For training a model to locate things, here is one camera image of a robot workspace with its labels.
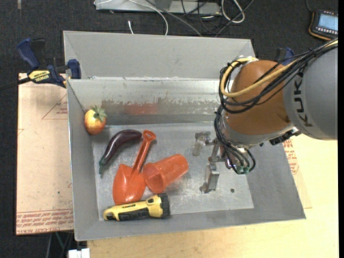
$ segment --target screen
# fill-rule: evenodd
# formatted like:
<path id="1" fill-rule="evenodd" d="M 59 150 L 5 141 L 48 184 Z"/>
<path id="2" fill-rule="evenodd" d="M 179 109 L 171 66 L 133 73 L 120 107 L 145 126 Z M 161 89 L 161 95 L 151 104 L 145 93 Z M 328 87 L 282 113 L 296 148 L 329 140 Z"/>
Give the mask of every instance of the screen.
<path id="1" fill-rule="evenodd" d="M 321 14 L 319 18 L 319 26 L 329 30 L 338 31 L 338 16 Z"/>

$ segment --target orange plastic cup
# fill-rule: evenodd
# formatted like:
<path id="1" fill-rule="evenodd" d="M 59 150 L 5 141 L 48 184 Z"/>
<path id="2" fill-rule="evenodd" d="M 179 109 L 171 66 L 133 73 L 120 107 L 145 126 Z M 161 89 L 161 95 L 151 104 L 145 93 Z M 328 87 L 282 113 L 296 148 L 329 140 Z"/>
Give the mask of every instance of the orange plastic cup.
<path id="1" fill-rule="evenodd" d="M 175 154 L 158 162 L 149 162 L 142 173 L 148 188 L 154 193 L 163 193 L 165 188 L 189 170 L 188 161 L 181 154 Z"/>

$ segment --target shovel handle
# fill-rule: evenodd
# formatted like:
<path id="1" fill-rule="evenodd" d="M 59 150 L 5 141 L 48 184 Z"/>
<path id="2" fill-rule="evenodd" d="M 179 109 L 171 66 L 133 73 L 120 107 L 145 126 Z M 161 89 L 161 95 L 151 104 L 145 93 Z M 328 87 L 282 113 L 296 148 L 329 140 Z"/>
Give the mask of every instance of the shovel handle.
<path id="1" fill-rule="evenodd" d="M 132 174 L 139 173 L 141 171 L 141 167 L 145 161 L 145 158 L 149 149 L 149 145 L 151 144 L 153 140 L 156 139 L 156 135 L 152 131 L 149 131 L 149 130 L 144 130 L 142 135 L 143 135 L 144 140 L 141 144 L 140 150 L 134 162 L 134 165 L 132 168 Z"/>

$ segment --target blue clamp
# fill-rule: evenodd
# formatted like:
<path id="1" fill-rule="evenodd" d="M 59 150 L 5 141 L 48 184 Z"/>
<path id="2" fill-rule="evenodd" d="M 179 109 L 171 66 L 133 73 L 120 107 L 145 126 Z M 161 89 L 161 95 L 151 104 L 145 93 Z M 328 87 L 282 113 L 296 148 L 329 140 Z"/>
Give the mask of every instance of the blue clamp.
<path id="1" fill-rule="evenodd" d="M 65 78 L 60 75 L 60 72 L 67 69 L 71 70 L 72 78 L 81 79 L 80 64 L 76 59 L 69 60 L 67 65 L 59 68 L 55 68 L 51 64 L 44 66 L 43 39 L 31 41 L 31 38 L 25 38 L 17 45 L 17 51 L 20 57 L 29 63 L 31 67 L 27 72 L 28 78 L 18 81 L 18 84 L 32 81 L 34 83 L 51 83 L 65 88 Z"/>
<path id="2" fill-rule="evenodd" d="M 277 53 L 275 56 L 275 61 L 280 62 L 282 61 L 282 65 L 286 66 L 288 65 L 290 62 L 293 61 L 293 56 L 295 55 L 295 53 L 293 52 L 293 50 L 291 48 L 278 48 L 277 49 Z"/>

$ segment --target yellow label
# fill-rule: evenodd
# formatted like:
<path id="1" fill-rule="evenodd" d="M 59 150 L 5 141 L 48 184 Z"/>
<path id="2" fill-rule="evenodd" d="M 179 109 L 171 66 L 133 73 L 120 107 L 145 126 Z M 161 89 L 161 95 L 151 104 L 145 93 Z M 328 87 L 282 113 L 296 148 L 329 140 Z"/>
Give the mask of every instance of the yellow label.
<path id="1" fill-rule="evenodd" d="M 30 73 L 28 76 L 30 79 L 35 80 L 36 82 L 39 82 L 39 81 L 49 78 L 49 74 L 50 73 L 48 70 L 37 70 Z"/>
<path id="2" fill-rule="evenodd" d="M 46 80 L 47 78 L 49 78 L 49 76 L 48 75 L 44 75 L 44 76 L 39 76 L 39 77 L 35 78 L 34 80 L 36 82 L 40 82 L 42 80 Z"/>

